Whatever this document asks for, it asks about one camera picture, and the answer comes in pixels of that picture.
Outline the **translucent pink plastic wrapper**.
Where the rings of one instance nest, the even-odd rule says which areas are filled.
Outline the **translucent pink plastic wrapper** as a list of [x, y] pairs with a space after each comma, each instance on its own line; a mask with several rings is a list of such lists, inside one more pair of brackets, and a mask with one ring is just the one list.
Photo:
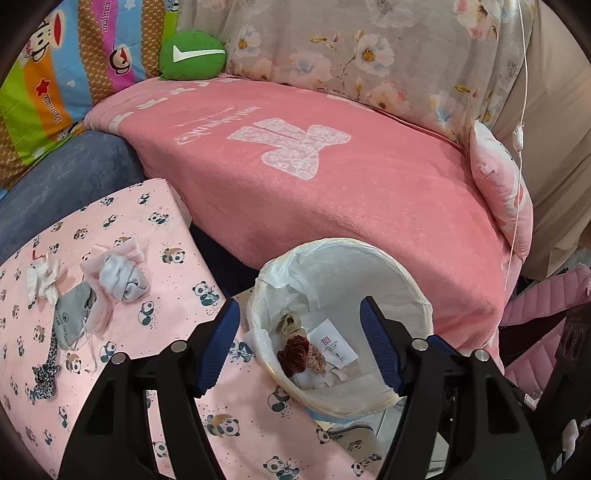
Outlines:
[[139, 264], [145, 260], [145, 254], [140, 242], [136, 237], [130, 237], [118, 246], [102, 251], [100, 254], [80, 263], [80, 269], [83, 273], [84, 281], [89, 284], [96, 294], [96, 301], [92, 306], [87, 326], [90, 333], [98, 337], [101, 337], [107, 331], [115, 304], [123, 303], [114, 300], [105, 292], [99, 283], [99, 272], [104, 261], [112, 255], [119, 255], [133, 261], [139, 269]]

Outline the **white printed packaging bag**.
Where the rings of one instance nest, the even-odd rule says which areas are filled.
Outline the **white printed packaging bag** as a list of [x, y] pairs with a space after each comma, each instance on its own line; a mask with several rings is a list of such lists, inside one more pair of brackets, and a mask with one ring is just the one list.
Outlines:
[[359, 355], [329, 319], [325, 319], [308, 334], [308, 341], [322, 353], [325, 361], [336, 368], [345, 368], [359, 359]]

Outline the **blue-grey sock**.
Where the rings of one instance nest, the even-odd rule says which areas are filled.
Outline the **blue-grey sock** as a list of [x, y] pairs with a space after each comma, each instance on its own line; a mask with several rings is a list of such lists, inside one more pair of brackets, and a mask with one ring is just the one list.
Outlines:
[[149, 291], [149, 283], [138, 266], [119, 255], [104, 261], [99, 283], [108, 295], [123, 303], [134, 302]]

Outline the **dark red velvet scrunchie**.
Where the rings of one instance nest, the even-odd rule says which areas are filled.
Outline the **dark red velvet scrunchie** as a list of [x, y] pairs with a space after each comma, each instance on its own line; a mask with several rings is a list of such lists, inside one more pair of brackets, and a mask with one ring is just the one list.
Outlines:
[[303, 335], [294, 335], [287, 339], [283, 349], [276, 353], [277, 361], [287, 378], [304, 372], [308, 366], [310, 342]]

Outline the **light grey sock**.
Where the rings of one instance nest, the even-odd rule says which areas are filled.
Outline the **light grey sock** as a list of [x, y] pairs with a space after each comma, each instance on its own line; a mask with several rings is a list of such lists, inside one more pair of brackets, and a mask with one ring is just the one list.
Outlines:
[[301, 318], [294, 313], [284, 314], [276, 325], [276, 333], [284, 339], [294, 335], [304, 335], [305, 331], [301, 329]]

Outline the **tan dotted scrunchie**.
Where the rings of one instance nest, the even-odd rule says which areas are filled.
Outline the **tan dotted scrunchie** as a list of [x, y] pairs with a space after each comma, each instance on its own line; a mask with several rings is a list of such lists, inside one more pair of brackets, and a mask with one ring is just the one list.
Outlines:
[[307, 362], [308, 370], [311, 370], [315, 375], [325, 375], [327, 372], [325, 357], [314, 344], [308, 344], [308, 353], [305, 361]]

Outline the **leopard print scrunchie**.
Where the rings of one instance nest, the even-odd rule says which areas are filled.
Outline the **leopard print scrunchie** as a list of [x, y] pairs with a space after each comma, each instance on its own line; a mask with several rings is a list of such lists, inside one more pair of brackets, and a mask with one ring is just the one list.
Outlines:
[[34, 386], [29, 398], [32, 402], [52, 399], [57, 392], [56, 377], [61, 367], [57, 362], [58, 341], [55, 330], [52, 330], [49, 351], [45, 362], [32, 367]]

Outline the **pink panda print sheet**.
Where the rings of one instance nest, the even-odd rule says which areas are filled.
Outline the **pink panda print sheet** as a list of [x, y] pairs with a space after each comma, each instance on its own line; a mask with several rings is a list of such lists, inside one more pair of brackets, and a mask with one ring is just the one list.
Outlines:
[[[57, 288], [82, 280], [83, 261], [125, 242], [143, 253], [148, 292], [115, 303], [107, 329], [82, 337], [57, 356], [56, 394], [33, 397], [33, 369], [44, 363], [54, 309], [30, 300], [27, 271], [45, 257], [60, 263]], [[209, 272], [173, 189], [148, 180], [100, 199], [25, 243], [1, 267], [1, 402], [23, 444], [56, 476], [82, 406], [106, 362], [116, 353], [143, 357], [190, 335], [221, 307]], [[367, 428], [332, 439], [259, 367], [236, 339], [214, 389], [197, 402], [206, 436], [229, 479], [372, 479], [383, 449]]]

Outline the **white glove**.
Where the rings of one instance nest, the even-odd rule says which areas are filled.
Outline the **white glove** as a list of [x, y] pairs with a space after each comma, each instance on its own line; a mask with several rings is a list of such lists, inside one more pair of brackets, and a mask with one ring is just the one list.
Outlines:
[[32, 309], [38, 300], [46, 300], [51, 306], [57, 304], [60, 297], [57, 282], [61, 274], [61, 263], [56, 255], [51, 252], [44, 255], [32, 252], [26, 272], [28, 309]]

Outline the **pink floral pillow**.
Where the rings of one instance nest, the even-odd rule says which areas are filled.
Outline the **pink floral pillow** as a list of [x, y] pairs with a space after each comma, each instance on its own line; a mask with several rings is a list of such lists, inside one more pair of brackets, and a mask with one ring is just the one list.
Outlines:
[[532, 246], [534, 208], [519, 166], [480, 121], [472, 127], [469, 151], [474, 181], [513, 253], [524, 262]]

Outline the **blue-grey velvet cushion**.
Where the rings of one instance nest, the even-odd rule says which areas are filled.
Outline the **blue-grey velvet cushion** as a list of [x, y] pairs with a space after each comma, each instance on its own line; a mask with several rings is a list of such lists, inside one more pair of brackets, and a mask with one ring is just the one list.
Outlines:
[[1, 259], [72, 212], [145, 179], [121, 137], [86, 131], [49, 154], [1, 199]]

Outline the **pink towel blanket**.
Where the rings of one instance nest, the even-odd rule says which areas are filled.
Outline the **pink towel blanket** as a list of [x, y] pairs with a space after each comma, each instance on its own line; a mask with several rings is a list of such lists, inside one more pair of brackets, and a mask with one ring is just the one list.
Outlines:
[[509, 245], [449, 141], [338, 96], [232, 77], [149, 79], [84, 124], [124, 138], [243, 264], [322, 238], [365, 241], [415, 278], [439, 335], [498, 354]]

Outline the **grey floral quilt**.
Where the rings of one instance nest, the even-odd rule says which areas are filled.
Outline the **grey floral quilt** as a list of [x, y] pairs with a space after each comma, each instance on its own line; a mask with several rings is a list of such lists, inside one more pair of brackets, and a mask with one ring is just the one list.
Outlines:
[[466, 145], [522, 69], [532, 1], [182, 1], [177, 27], [221, 40], [228, 74], [322, 91]]

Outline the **colourful monkey print pillow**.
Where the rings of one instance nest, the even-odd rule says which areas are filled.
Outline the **colourful monkey print pillow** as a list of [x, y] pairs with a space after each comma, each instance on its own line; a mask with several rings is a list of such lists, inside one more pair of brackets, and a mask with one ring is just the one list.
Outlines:
[[63, 1], [33, 31], [1, 86], [1, 190], [80, 133], [106, 97], [159, 73], [176, 1]]

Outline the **grey drawstring pouch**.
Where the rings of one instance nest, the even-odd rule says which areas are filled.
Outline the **grey drawstring pouch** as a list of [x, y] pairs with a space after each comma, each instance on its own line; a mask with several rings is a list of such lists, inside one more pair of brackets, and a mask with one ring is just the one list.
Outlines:
[[96, 294], [83, 281], [57, 300], [53, 317], [53, 330], [60, 350], [70, 354], [83, 346], [88, 347], [91, 363], [85, 371], [89, 374], [97, 370], [94, 341], [87, 326], [95, 301]]

